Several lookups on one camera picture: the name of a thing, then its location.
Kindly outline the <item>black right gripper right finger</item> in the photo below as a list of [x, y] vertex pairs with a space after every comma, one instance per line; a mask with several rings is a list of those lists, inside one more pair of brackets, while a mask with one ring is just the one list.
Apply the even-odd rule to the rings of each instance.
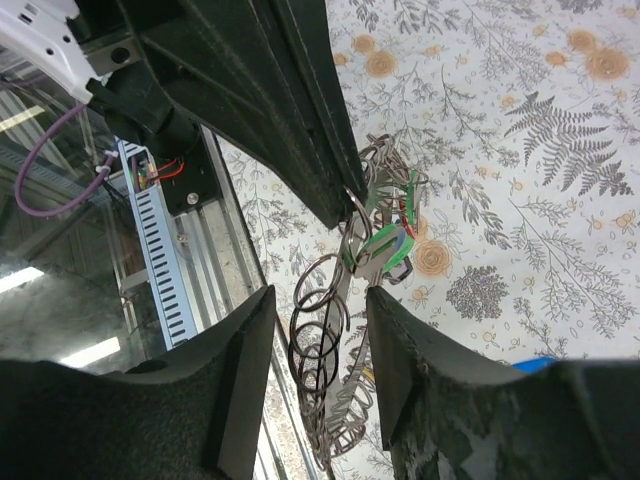
[[639, 364], [528, 374], [466, 348], [380, 287], [366, 296], [383, 447], [398, 479], [635, 479]]

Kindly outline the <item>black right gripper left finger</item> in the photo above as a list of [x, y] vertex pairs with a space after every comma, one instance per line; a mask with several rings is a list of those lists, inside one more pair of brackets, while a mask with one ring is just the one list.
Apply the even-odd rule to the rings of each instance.
[[125, 372], [3, 361], [2, 477], [251, 478], [276, 320], [266, 286]]

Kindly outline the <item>green key tag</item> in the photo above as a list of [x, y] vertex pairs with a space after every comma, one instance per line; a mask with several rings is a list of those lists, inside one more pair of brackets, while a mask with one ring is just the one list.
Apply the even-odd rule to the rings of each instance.
[[386, 273], [401, 263], [414, 246], [414, 239], [402, 224], [394, 223], [376, 232], [356, 257], [356, 277]]

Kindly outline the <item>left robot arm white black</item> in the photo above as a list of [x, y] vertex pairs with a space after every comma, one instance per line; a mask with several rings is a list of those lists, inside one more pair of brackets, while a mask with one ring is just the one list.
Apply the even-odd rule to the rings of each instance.
[[5, 1], [1, 43], [122, 140], [183, 172], [173, 214], [216, 199], [211, 131], [275, 173], [327, 227], [367, 186], [321, 1]]

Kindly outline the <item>large keyring with many rings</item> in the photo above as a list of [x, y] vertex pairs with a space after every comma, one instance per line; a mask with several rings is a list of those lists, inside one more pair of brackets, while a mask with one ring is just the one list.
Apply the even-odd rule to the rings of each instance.
[[340, 225], [338, 249], [313, 261], [295, 285], [289, 321], [288, 364], [296, 384], [302, 424], [318, 468], [334, 476], [334, 458], [352, 450], [365, 436], [372, 399], [363, 384], [369, 356], [367, 327], [347, 360], [340, 351], [352, 328], [348, 296], [356, 280], [367, 286], [398, 284], [412, 271], [409, 254], [386, 273], [356, 277], [360, 248], [389, 224], [402, 224], [414, 239], [419, 230], [419, 193], [427, 175], [410, 167], [393, 136], [370, 135], [360, 151], [368, 197], [350, 193], [355, 210]]

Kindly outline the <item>blue key tag with key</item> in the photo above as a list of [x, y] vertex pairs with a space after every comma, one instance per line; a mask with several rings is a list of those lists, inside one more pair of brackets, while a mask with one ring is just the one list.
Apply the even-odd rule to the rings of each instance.
[[553, 357], [536, 357], [533, 359], [513, 363], [512, 367], [521, 372], [532, 374], [551, 366], [555, 362], [556, 359]]

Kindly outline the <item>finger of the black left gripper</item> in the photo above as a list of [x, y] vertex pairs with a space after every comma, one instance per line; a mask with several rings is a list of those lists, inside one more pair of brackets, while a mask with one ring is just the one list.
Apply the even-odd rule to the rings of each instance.
[[366, 184], [333, 61], [326, 3], [274, 1], [272, 6], [318, 122], [311, 128], [317, 149], [341, 185], [363, 193]]
[[312, 138], [318, 124], [274, 1], [122, 1], [154, 80], [185, 115], [275, 173], [326, 227], [353, 193]]

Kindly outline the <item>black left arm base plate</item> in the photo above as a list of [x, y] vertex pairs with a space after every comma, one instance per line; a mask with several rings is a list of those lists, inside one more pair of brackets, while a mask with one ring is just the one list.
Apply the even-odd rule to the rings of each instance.
[[190, 213], [223, 198], [221, 175], [214, 161], [220, 159], [217, 141], [207, 142], [204, 127], [199, 128], [195, 145], [181, 157], [168, 162], [150, 180], [160, 188], [172, 217]]

